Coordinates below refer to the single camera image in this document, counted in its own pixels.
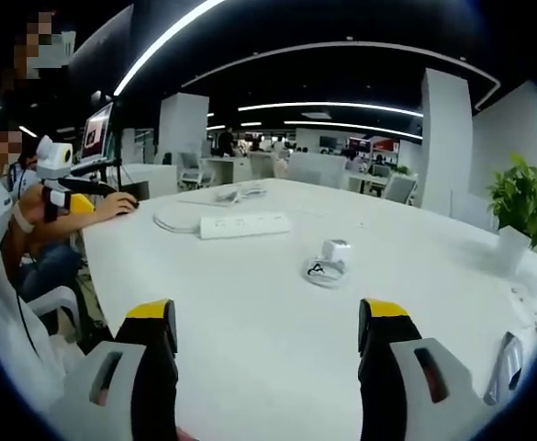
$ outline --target office chair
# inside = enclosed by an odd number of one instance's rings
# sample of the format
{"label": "office chair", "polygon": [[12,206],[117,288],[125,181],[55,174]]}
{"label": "office chair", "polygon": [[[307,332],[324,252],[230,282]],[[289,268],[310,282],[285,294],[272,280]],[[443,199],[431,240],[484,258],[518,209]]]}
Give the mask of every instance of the office chair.
{"label": "office chair", "polygon": [[203,168],[196,153],[178,153],[182,168],[179,173],[179,182],[186,188],[199,189],[209,187],[215,180],[215,172]]}
{"label": "office chair", "polygon": [[341,188],[346,158],[318,153],[293,153],[288,179],[330,188]]}
{"label": "office chair", "polygon": [[262,152],[249,152],[252,176],[254,179],[274,177],[274,155]]}
{"label": "office chair", "polygon": [[417,187],[417,179],[412,176],[392,174],[382,193],[382,199],[407,204]]}
{"label": "office chair", "polygon": [[489,202],[470,193],[450,192],[450,218],[473,225],[487,232],[497,232],[497,219],[490,212]]}

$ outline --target hand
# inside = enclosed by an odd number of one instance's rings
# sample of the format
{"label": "hand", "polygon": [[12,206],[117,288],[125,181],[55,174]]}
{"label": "hand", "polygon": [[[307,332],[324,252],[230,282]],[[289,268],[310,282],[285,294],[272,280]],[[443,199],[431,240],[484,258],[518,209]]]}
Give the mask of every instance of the hand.
{"label": "hand", "polygon": [[43,222],[46,204],[43,201],[41,193],[44,186],[36,184],[26,190],[19,198],[19,209],[23,218],[31,225]]}
{"label": "hand", "polygon": [[133,212],[135,208],[132,202],[135,204],[138,201],[130,193],[112,193],[101,201],[95,213],[99,221],[108,221],[118,214]]}

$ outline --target white pillar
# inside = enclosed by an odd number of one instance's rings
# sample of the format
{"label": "white pillar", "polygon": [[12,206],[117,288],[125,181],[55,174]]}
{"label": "white pillar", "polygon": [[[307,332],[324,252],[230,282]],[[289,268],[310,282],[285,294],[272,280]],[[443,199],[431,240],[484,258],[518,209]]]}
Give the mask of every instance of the white pillar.
{"label": "white pillar", "polygon": [[121,161],[123,164],[143,162],[141,149],[136,149],[135,129],[124,129],[121,133]]}
{"label": "white pillar", "polygon": [[468,191],[472,163],[472,110],[468,83],[426,69],[422,86],[423,141],[415,205],[449,215],[450,195]]}
{"label": "white pillar", "polygon": [[162,163],[166,153],[173,154],[173,164],[179,164],[179,152],[201,154],[203,141],[207,139],[208,110],[208,96],[176,94],[163,100],[156,164]]}

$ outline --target white table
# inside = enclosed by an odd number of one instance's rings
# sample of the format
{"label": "white table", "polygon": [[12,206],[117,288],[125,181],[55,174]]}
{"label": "white table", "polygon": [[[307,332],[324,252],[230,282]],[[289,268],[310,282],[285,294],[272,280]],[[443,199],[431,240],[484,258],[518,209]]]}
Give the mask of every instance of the white table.
{"label": "white table", "polygon": [[380,187],[386,187],[386,184],[388,184],[388,177],[374,176],[367,173],[346,171],[344,177],[347,182],[345,188],[355,193],[361,192],[362,182]]}
{"label": "white table", "polygon": [[[177,423],[218,441],[355,440],[362,403],[357,378],[358,306],[391,300],[409,311],[472,372],[482,395],[506,331],[530,356],[536,336],[510,300],[510,283],[481,256],[497,236],[456,220],[348,191],[263,181],[264,198],[231,208],[178,204],[203,214],[288,213],[287,234],[201,241],[159,229],[152,215],[176,200],[209,201],[210,188],[158,198],[132,215],[87,229],[88,262],[113,333],[138,304],[176,305]],[[324,239],[352,244],[337,290],[310,285],[304,261]],[[537,256],[524,267],[537,277]]]}
{"label": "white table", "polygon": [[[107,179],[117,187],[117,168],[109,167]],[[150,198],[175,195],[178,193],[176,165],[160,164],[123,164],[121,168],[121,185],[145,183]]]}
{"label": "white table", "polygon": [[204,160],[215,171],[215,184],[236,184],[252,180],[250,158],[235,156],[230,158],[211,157]]}

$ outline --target black ceiling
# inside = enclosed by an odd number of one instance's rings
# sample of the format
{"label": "black ceiling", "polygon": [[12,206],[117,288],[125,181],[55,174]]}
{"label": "black ceiling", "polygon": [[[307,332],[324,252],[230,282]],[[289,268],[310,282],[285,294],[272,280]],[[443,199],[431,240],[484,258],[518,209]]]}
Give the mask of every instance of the black ceiling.
{"label": "black ceiling", "polygon": [[[83,0],[52,7],[59,22],[77,31],[77,48],[129,1],[103,3]],[[82,69],[73,71],[74,78],[66,70],[42,73],[42,79],[26,94],[26,100],[40,103],[27,112],[28,124],[37,131],[82,126],[91,113],[90,92],[102,89],[112,95],[132,62],[155,37],[200,3],[136,2],[133,17],[129,14],[125,23],[108,31],[106,45],[95,45],[92,56],[84,55],[88,61]],[[300,113],[306,109],[240,114],[237,107],[347,101],[417,110],[426,67],[467,79],[473,104],[493,86],[478,73],[429,55],[340,47],[294,51],[246,62],[182,87],[198,75],[254,53],[303,44],[347,42],[348,38],[354,43],[394,43],[464,59],[502,83],[485,107],[531,75],[531,66],[521,57],[527,51],[515,49],[519,47],[519,36],[514,32],[516,18],[509,18],[506,11],[499,13],[494,2],[486,1],[226,0],[177,34],[150,59],[121,95],[117,115],[127,127],[155,127],[160,100],[182,91],[210,97],[210,110],[216,113],[211,125],[260,120],[276,128],[285,119],[304,118]],[[415,127],[412,118],[390,113],[341,108],[327,111],[337,122],[400,131]]]}

